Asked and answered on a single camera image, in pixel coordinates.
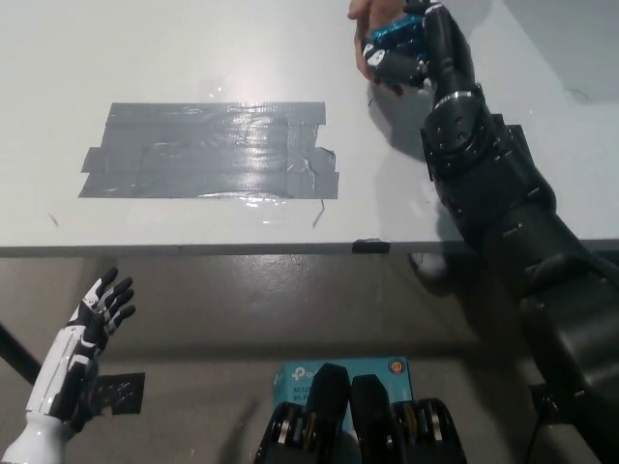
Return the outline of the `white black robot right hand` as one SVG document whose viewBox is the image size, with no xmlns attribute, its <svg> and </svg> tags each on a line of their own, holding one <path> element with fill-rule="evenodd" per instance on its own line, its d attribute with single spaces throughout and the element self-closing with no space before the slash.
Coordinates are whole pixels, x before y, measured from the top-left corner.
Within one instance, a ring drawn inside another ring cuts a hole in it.
<svg viewBox="0 0 619 464">
<path fill-rule="evenodd" d="M 364 46 L 368 67 L 381 83 L 422 88 L 428 82 L 436 106 L 482 94 L 468 41 L 441 2 L 407 2 L 404 16 L 373 30 Z"/>
</svg>

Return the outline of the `person's bare hand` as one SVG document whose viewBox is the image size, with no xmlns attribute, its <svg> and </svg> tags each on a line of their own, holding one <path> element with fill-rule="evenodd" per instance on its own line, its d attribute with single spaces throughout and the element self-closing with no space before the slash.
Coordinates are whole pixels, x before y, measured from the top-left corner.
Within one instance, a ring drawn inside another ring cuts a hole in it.
<svg viewBox="0 0 619 464">
<path fill-rule="evenodd" d="M 403 95 L 398 84 L 382 84 L 368 67 L 364 58 L 364 40 L 375 29 L 382 28 L 404 16 L 405 0 L 353 0 L 349 4 L 347 17 L 355 22 L 354 49 L 359 72 L 372 84 L 383 86 L 397 97 Z"/>
</svg>

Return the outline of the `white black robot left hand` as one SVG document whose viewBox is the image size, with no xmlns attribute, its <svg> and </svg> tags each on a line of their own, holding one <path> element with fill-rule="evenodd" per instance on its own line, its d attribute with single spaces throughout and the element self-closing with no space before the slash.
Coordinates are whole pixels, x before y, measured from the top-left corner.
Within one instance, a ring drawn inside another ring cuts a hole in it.
<svg viewBox="0 0 619 464">
<path fill-rule="evenodd" d="M 98 357 L 122 322 L 135 313 L 130 277 L 113 267 L 100 276 L 55 336 L 26 405 L 28 413 L 58 419 L 73 436 L 93 418 Z"/>
</svg>

